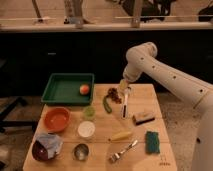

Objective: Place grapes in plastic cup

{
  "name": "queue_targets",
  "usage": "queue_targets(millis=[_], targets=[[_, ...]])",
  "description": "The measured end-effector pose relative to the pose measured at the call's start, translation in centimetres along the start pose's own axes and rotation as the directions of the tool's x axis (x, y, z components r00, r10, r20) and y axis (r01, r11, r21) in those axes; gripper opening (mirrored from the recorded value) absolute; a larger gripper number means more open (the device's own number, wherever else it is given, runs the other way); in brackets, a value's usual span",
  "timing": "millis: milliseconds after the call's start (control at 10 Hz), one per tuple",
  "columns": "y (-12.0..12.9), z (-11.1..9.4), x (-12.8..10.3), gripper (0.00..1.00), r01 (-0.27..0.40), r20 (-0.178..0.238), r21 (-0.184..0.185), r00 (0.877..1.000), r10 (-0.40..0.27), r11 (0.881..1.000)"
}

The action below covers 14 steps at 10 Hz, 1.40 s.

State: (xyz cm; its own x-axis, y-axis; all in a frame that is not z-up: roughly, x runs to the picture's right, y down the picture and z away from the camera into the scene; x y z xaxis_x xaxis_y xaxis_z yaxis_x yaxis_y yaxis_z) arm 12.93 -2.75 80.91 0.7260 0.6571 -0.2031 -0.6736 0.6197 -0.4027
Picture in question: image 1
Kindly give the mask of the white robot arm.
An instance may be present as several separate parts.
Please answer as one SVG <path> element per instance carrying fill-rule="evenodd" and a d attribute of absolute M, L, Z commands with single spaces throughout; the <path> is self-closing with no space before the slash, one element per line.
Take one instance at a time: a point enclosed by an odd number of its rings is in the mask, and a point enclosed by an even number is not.
<path fill-rule="evenodd" d="M 202 114 L 191 171 L 213 171 L 213 84 L 158 61 L 157 53 L 157 46 L 153 42 L 129 48 L 123 79 L 126 83 L 133 83 L 142 73 L 146 73 Z"/>

